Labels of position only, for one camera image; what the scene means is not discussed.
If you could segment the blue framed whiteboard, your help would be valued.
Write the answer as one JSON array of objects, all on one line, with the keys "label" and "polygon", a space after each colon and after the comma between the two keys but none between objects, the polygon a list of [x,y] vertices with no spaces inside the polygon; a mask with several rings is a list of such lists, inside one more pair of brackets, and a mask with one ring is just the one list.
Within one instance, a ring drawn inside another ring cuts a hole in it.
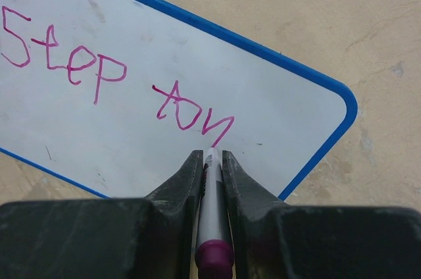
[{"label": "blue framed whiteboard", "polygon": [[163,0],[1,0],[1,150],[96,195],[215,147],[285,199],[356,115],[341,82]]}]

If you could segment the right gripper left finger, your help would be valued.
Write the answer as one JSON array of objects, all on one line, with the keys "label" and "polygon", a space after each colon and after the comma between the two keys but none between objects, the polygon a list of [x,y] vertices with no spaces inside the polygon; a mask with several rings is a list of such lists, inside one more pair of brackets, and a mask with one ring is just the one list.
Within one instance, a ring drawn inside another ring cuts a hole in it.
[{"label": "right gripper left finger", "polygon": [[1,206],[2,278],[188,278],[203,173],[194,150],[142,198]]}]

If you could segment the purple whiteboard marker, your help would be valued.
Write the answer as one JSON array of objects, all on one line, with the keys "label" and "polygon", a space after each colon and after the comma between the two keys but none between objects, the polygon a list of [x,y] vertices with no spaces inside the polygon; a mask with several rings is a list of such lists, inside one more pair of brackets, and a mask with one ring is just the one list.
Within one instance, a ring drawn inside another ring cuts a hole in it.
[{"label": "purple whiteboard marker", "polygon": [[234,249],[222,178],[222,161],[211,147],[204,161],[195,248],[199,278],[232,278]]}]

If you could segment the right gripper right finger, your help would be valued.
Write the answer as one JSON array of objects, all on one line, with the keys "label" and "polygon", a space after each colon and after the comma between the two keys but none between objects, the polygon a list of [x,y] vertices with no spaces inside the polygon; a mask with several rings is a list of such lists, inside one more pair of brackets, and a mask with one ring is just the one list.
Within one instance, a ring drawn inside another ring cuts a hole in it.
[{"label": "right gripper right finger", "polygon": [[238,278],[419,278],[420,213],[291,206],[222,154]]}]

